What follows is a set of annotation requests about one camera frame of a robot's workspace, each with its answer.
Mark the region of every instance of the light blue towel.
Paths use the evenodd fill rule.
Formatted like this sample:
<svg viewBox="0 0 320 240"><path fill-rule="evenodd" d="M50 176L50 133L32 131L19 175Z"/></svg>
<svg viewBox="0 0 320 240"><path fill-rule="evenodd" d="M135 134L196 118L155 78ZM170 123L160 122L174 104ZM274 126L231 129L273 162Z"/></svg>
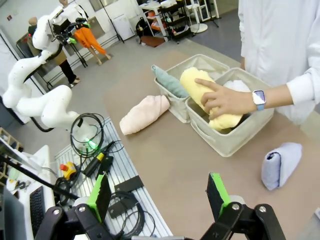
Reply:
<svg viewBox="0 0 320 240"><path fill-rule="evenodd" d="M189 97L189 94L187 93L185 88L174 76L169 75L166 71L162 70L156 65L152 65L151 70L156 76L158 82L177 98L184 99L186 97Z"/></svg>
<svg viewBox="0 0 320 240"><path fill-rule="evenodd" d="M302 145L294 142L283 143L269 152L263 161L261 178L270 191L281 188L296 169L302 156Z"/></svg>

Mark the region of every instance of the screw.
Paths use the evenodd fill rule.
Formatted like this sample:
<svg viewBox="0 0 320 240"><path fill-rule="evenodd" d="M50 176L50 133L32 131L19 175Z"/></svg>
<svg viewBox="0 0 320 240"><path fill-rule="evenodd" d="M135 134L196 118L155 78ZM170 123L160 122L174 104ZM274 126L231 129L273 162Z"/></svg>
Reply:
<svg viewBox="0 0 320 240"><path fill-rule="evenodd" d="M240 209L238 204L233 204L232 209L238 211Z"/></svg>
<svg viewBox="0 0 320 240"><path fill-rule="evenodd" d="M262 213L265 213L267 211L267 209L265 206L261 206L261 207L259 207L259 211Z"/></svg>

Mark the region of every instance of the watch face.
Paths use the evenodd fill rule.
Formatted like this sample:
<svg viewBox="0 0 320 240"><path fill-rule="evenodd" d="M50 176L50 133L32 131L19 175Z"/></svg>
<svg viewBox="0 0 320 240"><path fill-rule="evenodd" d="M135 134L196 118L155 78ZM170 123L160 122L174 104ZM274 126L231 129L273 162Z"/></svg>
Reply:
<svg viewBox="0 0 320 240"><path fill-rule="evenodd" d="M257 90L252 93L253 96L253 102L256 105L265 104L266 103L266 97L265 92L262 90Z"/></svg>

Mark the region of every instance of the round white base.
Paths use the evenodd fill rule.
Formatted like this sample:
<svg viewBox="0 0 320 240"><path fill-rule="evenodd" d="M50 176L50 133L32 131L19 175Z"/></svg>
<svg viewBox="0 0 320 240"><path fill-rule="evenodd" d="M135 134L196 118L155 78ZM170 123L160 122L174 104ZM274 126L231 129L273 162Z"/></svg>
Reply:
<svg viewBox="0 0 320 240"><path fill-rule="evenodd" d="M202 33L208 29L208 25L204 23L193 24L190 26L191 32L194 34Z"/></svg>

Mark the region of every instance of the keyboard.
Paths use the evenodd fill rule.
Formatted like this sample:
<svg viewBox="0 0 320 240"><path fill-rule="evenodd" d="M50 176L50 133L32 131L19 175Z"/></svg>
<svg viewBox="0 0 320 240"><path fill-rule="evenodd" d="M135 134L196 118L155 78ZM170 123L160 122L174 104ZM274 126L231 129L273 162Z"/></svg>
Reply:
<svg viewBox="0 0 320 240"><path fill-rule="evenodd" d="M45 217L45 210L44 187L41 186L30 194L30 218L34 238Z"/></svg>

